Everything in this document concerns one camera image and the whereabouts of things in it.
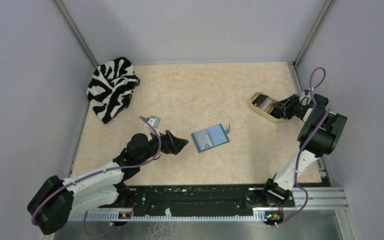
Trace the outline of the silver white card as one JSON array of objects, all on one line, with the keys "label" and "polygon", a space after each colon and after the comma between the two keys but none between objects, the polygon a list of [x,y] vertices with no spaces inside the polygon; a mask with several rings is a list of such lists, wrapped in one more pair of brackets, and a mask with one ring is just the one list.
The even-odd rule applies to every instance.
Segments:
[{"label": "silver white card", "polygon": [[207,150],[213,146],[210,136],[206,130],[196,132],[195,139],[201,151]]}]

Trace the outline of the teal leather card holder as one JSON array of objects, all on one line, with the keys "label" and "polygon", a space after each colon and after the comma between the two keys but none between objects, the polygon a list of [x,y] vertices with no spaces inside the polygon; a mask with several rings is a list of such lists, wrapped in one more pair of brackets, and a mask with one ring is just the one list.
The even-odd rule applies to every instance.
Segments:
[{"label": "teal leather card holder", "polygon": [[224,126],[219,123],[191,133],[191,138],[197,152],[203,153],[229,143],[230,139],[228,134],[230,133],[230,127],[230,124],[228,124],[227,128],[224,128]]}]

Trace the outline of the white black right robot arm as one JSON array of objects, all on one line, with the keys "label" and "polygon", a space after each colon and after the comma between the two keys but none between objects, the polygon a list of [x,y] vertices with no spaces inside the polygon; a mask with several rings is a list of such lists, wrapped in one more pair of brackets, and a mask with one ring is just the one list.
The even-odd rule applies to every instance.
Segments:
[{"label": "white black right robot arm", "polygon": [[297,141],[298,153],[285,168],[268,178],[261,199],[267,206],[283,204],[292,195],[298,177],[313,162],[331,154],[338,145],[347,117],[331,112],[329,99],[320,94],[299,97],[297,94],[270,104],[270,115],[289,120],[297,117],[304,122]]}]

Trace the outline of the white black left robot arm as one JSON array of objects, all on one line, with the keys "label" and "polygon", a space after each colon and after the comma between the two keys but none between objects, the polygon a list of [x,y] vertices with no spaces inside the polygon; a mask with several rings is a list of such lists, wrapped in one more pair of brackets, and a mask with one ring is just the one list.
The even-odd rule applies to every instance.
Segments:
[{"label": "white black left robot arm", "polygon": [[44,235],[60,230],[69,218],[96,208],[131,208],[133,194],[125,181],[141,166],[161,154],[177,155],[188,140],[169,130],[151,139],[143,133],[133,135],[126,147],[103,167],[76,177],[49,177],[27,205],[32,224]]}]

